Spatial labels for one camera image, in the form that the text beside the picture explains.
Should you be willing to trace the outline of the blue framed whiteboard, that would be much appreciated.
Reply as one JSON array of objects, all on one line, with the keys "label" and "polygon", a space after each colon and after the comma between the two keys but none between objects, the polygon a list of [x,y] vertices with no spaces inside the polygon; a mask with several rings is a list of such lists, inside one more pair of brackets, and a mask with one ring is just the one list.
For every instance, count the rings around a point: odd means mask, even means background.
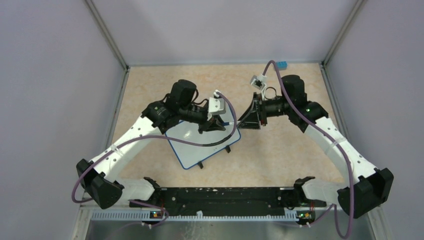
[{"label": "blue framed whiteboard", "polygon": [[[224,122],[233,122],[234,118],[230,111],[221,115]],[[209,131],[200,134],[198,125],[186,121],[179,124],[165,133],[166,137],[184,140],[196,144],[210,144],[222,140],[233,130],[233,125],[225,126],[225,131]],[[225,151],[226,146],[231,146],[241,139],[241,133],[237,129],[230,139],[225,142],[209,147],[194,146],[176,141],[169,141],[169,144],[176,155],[181,167],[188,170],[197,166],[198,162],[203,162],[220,151]]]}]

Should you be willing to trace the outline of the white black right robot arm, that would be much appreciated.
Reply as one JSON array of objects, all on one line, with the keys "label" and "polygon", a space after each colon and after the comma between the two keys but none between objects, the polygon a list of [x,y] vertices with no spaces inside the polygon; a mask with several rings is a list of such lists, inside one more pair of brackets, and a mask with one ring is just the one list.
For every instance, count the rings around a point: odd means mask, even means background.
[{"label": "white black right robot arm", "polygon": [[296,180],[293,200],[307,206],[319,200],[340,207],[358,219],[387,201],[394,175],[366,160],[340,133],[325,109],[307,99],[305,83],[298,75],[281,78],[284,88],[297,110],[284,95],[266,99],[254,93],[249,108],[237,121],[239,129],[259,130],[271,117],[288,116],[289,121],[309,136],[333,162],[344,183],[324,181],[315,177]]}]

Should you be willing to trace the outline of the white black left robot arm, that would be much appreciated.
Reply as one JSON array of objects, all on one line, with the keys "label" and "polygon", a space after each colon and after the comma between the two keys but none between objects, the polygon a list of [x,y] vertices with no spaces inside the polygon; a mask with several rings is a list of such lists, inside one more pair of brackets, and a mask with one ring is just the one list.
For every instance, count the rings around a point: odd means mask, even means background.
[{"label": "white black left robot arm", "polygon": [[224,143],[226,136],[211,143],[197,143],[166,136],[166,132],[180,121],[198,125],[199,133],[225,131],[221,115],[230,101],[218,90],[203,106],[194,100],[199,92],[197,86],[185,79],[172,85],[163,99],[151,102],[141,112],[135,123],[115,143],[90,160],[81,159],[76,164],[78,180],[73,187],[71,199],[82,204],[94,201],[101,209],[108,209],[118,202],[124,186],[118,176],[153,139],[164,139],[201,148]]}]

